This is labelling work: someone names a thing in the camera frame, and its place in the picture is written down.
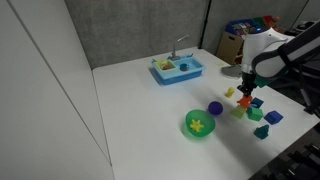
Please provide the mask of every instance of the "green bowl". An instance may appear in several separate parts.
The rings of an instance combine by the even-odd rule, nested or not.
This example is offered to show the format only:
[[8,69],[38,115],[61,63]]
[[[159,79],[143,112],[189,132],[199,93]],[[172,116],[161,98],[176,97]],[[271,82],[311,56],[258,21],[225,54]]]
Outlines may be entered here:
[[216,127],[214,118],[209,113],[202,110],[192,110],[188,112],[186,116],[186,125],[189,132],[197,137],[204,137],[210,134]]

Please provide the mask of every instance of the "cardboard box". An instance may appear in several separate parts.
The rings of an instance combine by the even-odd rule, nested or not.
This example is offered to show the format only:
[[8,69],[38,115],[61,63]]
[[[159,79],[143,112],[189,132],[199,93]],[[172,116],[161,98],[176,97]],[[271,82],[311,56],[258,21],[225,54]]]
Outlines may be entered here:
[[228,64],[236,64],[237,58],[242,58],[243,39],[240,36],[223,32],[216,56]]

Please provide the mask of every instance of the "purple ball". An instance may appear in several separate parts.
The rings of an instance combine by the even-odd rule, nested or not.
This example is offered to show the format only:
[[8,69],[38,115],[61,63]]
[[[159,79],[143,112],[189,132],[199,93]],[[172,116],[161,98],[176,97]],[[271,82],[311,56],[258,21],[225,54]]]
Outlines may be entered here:
[[213,115],[219,115],[223,111],[223,106],[217,101],[213,101],[208,106],[208,111]]

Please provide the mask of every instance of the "green cube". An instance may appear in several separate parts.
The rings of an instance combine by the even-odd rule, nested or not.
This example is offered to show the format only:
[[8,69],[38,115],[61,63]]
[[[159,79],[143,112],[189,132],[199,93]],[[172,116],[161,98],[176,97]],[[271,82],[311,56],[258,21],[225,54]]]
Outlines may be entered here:
[[255,107],[250,107],[247,110],[248,113],[248,117],[251,120],[255,120],[255,121],[260,121],[261,118],[263,117],[263,113],[262,110],[259,108],[255,108]]
[[242,116],[246,113],[246,108],[242,107],[241,105],[238,105],[232,112],[231,114],[234,115],[235,117],[241,119]]

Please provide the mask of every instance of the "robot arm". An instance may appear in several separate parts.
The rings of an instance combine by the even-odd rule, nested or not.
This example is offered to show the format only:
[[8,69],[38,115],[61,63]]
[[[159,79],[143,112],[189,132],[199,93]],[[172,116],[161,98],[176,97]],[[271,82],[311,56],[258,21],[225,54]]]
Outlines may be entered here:
[[244,96],[250,96],[257,87],[255,80],[275,80],[289,68],[307,61],[320,52],[320,23],[316,23],[297,37],[286,36],[272,28],[250,30],[246,36],[242,59],[242,85]]

